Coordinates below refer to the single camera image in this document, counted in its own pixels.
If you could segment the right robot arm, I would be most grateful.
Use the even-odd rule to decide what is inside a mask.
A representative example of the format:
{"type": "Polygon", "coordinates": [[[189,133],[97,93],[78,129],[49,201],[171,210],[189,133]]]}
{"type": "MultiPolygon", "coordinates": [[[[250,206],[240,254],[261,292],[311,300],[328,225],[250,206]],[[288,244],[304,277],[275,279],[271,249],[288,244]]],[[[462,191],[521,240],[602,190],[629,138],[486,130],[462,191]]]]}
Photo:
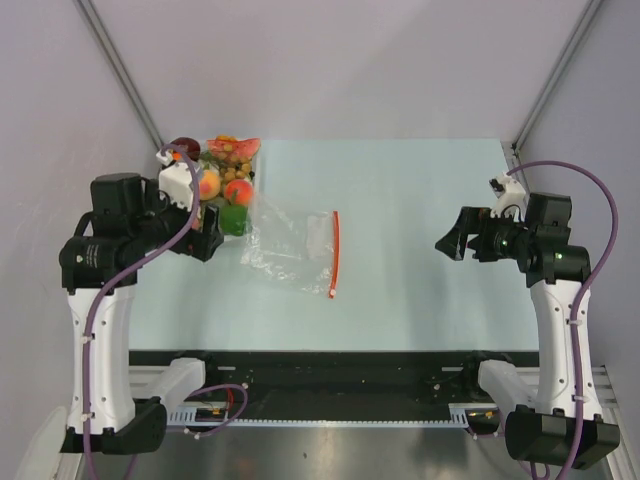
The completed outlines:
{"type": "Polygon", "coordinates": [[[485,359],[463,373],[461,388],[473,401],[494,401],[513,459],[586,470],[619,446],[620,430],[604,421],[590,371],[591,265],[588,251],[569,242],[571,215],[570,198],[552,194],[532,194],[521,222],[464,206],[435,247],[454,261],[472,250],[480,262],[517,263],[536,314],[538,385],[506,360],[485,359]]]}

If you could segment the red peach with leaf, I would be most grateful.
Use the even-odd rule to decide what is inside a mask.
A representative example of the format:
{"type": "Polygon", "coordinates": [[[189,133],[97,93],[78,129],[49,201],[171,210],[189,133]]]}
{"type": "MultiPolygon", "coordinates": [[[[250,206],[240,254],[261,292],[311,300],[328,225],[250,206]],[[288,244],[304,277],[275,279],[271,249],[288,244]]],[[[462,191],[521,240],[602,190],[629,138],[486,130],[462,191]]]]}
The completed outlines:
{"type": "Polygon", "coordinates": [[[224,189],[224,198],[231,205],[247,207],[251,203],[253,194],[253,185],[243,179],[236,179],[229,182],[224,189]]]}

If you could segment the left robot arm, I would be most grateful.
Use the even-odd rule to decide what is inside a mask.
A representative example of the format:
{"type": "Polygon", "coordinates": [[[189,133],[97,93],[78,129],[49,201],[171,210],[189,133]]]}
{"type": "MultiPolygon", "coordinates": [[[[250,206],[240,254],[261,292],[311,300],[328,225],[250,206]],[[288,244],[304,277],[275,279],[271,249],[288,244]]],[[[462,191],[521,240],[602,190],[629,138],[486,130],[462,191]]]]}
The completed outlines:
{"type": "Polygon", "coordinates": [[[199,220],[198,175],[165,171],[96,178],[92,209],[59,255],[73,320],[74,387],[64,453],[136,455],[162,444],[170,413],[193,393],[207,400],[221,376],[195,358],[174,360],[147,385],[129,379],[129,324],[138,271],[167,250],[202,262],[223,243],[219,214],[199,220]]]}

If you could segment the yellow orange peach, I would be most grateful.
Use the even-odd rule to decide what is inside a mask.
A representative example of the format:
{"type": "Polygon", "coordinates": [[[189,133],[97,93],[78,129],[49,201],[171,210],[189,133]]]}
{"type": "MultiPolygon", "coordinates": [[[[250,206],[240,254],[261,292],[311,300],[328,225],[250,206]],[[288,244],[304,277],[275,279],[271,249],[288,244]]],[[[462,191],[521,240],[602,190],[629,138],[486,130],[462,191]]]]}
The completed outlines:
{"type": "Polygon", "coordinates": [[[216,171],[204,170],[199,182],[199,197],[201,201],[209,201],[219,195],[221,180],[216,171]]]}

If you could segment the green bell pepper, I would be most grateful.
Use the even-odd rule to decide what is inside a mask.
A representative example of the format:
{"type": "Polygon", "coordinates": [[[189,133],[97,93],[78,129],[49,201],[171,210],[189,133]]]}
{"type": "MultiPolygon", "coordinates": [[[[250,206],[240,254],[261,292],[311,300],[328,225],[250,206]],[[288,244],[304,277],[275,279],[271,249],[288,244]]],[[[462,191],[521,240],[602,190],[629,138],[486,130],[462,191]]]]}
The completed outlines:
{"type": "Polygon", "coordinates": [[[244,205],[230,204],[221,208],[219,226],[225,235],[241,237],[245,234],[248,208],[244,205]]]}

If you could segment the clear zip top bag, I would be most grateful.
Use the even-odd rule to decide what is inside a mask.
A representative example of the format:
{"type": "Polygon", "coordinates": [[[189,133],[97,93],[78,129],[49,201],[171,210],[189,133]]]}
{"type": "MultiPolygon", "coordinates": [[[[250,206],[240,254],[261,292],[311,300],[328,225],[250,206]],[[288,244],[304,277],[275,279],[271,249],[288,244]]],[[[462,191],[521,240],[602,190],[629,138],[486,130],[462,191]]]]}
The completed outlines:
{"type": "Polygon", "coordinates": [[[281,207],[262,195],[248,208],[241,263],[270,281],[333,299],[340,248],[336,210],[281,207]]]}

